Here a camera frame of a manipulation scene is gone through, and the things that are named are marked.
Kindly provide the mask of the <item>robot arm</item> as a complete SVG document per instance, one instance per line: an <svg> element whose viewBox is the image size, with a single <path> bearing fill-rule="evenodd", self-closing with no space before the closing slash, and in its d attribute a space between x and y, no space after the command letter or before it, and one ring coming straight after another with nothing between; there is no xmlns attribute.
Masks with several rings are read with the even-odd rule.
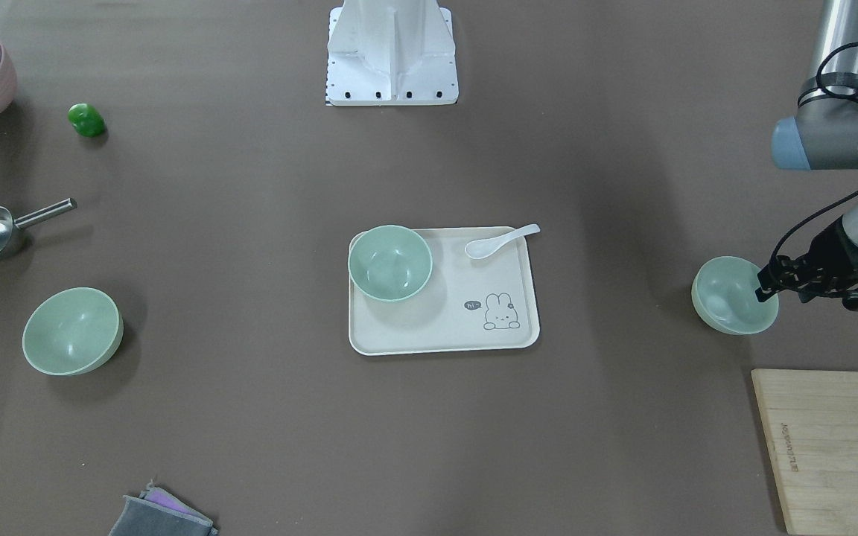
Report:
<svg viewBox="0 0 858 536"><path fill-rule="evenodd" d="M858 1L827 1L796 114L772 135L772 159L784 170L858 169ZM758 273L757 301L784 291L801 302L838 298L858 311L858 190L847 213L816 235L807 253L774 251Z"/></svg>

